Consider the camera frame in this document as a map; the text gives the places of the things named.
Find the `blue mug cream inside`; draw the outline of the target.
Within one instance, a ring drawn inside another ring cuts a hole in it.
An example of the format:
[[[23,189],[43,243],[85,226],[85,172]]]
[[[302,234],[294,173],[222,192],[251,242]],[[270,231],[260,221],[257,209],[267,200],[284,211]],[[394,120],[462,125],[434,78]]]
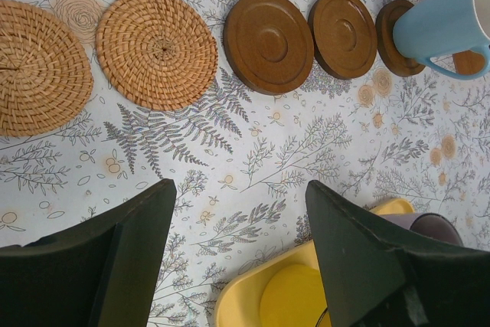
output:
[[[489,0],[422,0],[395,23],[397,50],[448,77],[473,80],[489,72]],[[472,51],[485,63],[474,74],[458,74],[432,62],[434,57]]]

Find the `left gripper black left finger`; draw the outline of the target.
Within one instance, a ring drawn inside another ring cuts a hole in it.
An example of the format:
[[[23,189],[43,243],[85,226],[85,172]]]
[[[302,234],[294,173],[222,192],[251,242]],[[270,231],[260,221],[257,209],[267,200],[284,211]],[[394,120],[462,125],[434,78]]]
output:
[[[3,326],[145,326],[176,200],[162,179],[125,203],[1,249]]]

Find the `light woven coaster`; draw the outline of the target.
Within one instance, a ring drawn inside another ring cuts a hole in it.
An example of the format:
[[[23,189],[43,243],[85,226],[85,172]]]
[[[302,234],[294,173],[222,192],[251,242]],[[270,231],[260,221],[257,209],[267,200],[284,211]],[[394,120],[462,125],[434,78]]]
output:
[[[42,8],[1,1],[1,134],[35,136],[76,117],[93,90],[74,33]]]
[[[182,0],[115,0],[96,28],[96,56],[127,100],[151,110],[179,110],[214,81],[217,42]]]

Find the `purple mug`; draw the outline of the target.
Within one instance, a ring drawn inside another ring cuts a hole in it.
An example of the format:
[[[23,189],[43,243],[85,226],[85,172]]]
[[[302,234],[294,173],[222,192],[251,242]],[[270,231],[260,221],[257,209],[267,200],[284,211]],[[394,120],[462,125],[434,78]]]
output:
[[[402,228],[456,246],[463,246],[456,228],[443,216],[434,213],[385,214],[382,218]]]

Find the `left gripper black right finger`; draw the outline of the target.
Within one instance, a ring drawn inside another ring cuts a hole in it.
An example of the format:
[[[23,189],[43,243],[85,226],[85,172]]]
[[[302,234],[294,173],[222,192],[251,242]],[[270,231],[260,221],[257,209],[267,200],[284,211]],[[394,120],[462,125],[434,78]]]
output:
[[[319,181],[305,203],[323,270],[352,269],[363,286],[328,297],[334,326],[487,326],[489,254],[434,240],[374,214]]]

